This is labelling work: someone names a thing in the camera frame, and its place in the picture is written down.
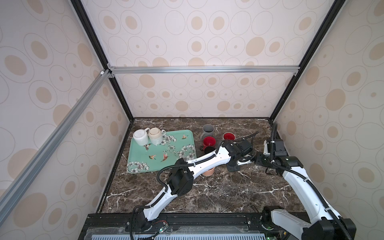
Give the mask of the red mug black handle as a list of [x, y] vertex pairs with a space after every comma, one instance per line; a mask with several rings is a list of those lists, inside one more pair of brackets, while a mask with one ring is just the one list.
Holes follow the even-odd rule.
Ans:
[[207, 147], [216, 147], [216, 139], [212, 136], [207, 136], [203, 139], [203, 150]]

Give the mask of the large grey mug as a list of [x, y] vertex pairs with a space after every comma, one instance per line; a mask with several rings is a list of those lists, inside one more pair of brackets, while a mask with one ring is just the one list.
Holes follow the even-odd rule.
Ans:
[[210, 124], [206, 124], [203, 126], [203, 133], [201, 134], [201, 140], [203, 140], [206, 137], [213, 137], [214, 136], [215, 127]]

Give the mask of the cream and peach mug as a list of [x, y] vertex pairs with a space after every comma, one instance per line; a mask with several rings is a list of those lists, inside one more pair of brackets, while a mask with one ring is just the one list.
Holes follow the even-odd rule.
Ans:
[[209, 176], [212, 176], [214, 174], [214, 172], [215, 172], [215, 168], [212, 168], [212, 169], [204, 172], [203, 175], [206, 177], [209, 177]]

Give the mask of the cream speckled mug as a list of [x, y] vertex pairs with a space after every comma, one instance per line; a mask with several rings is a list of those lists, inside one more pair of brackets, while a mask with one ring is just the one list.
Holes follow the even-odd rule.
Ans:
[[149, 130], [149, 138], [151, 143], [155, 146], [160, 145], [163, 142], [164, 136], [166, 135], [165, 130], [160, 130], [159, 128], [151, 128]]

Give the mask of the white ribbed mug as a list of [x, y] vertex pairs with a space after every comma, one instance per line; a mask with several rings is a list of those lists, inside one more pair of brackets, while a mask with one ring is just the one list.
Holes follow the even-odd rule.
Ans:
[[139, 146], [145, 146], [149, 143], [149, 130], [150, 128], [139, 129], [133, 133], [133, 139]]

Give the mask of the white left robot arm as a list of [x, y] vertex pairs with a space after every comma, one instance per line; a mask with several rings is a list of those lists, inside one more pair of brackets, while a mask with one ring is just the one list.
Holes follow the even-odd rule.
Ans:
[[224, 140], [218, 149], [194, 160], [177, 160], [176, 164], [158, 171], [156, 180], [163, 186], [154, 199], [144, 206], [136, 206], [132, 211], [131, 229], [148, 231], [162, 210], [175, 198], [187, 194], [194, 180], [203, 173], [220, 165], [227, 165], [229, 171], [240, 169], [238, 163], [251, 162], [252, 142]]

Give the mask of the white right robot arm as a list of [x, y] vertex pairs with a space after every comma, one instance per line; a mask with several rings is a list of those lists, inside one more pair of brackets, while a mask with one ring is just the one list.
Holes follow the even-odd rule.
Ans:
[[294, 190], [304, 206], [306, 222], [279, 206], [264, 207], [262, 227], [272, 230], [281, 227], [299, 240], [352, 240], [356, 225], [335, 210], [309, 178], [297, 157], [288, 156], [283, 140], [268, 139], [264, 152], [256, 156], [256, 164], [274, 169]]

